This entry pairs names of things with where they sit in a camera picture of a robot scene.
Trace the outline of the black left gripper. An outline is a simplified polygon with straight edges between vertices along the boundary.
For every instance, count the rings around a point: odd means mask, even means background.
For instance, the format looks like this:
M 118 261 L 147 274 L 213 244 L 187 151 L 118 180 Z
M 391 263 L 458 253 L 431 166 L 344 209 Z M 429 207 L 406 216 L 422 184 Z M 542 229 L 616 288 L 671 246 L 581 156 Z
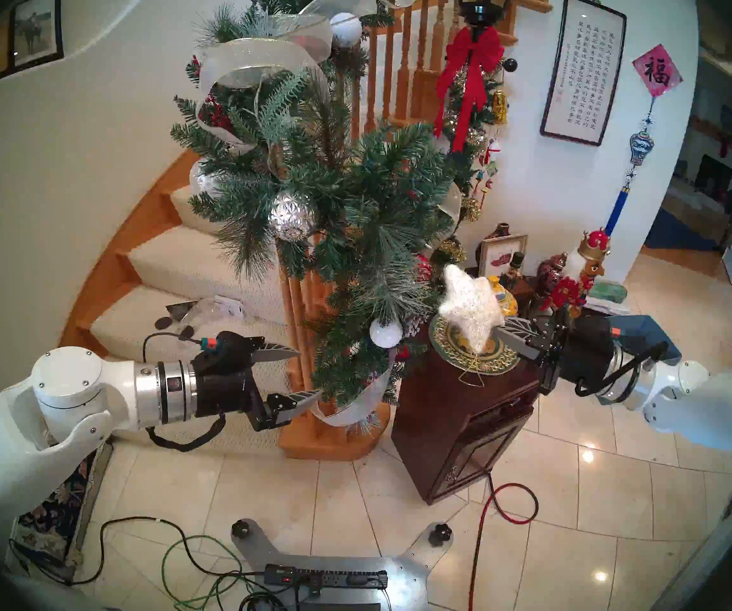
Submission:
M 254 431 L 276 429 L 309 410 L 322 390 L 271 394 L 262 397 L 254 380 L 253 366 L 260 362 L 288 361 L 301 353 L 287 345 L 268 342 L 262 336 L 241 336 L 221 331 L 214 342 L 203 341 L 203 349 L 191 362 L 195 380 L 194 416 L 205 418 L 227 413 L 248 416 Z

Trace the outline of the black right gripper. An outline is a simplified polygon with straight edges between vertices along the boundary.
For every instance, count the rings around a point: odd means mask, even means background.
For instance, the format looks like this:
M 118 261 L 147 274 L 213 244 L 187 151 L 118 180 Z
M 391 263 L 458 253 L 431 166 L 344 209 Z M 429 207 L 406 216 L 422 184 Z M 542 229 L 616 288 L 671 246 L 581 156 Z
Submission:
M 539 364 L 542 395 L 551 393 L 559 379 L 580 384 L 585 392 L 598 392 L 615 354 L 610 317 L 602 314 L 505 318 L 503 333 L 494 333 L 493 338 Z M 540 356 L 536 347 L 542 351 Z

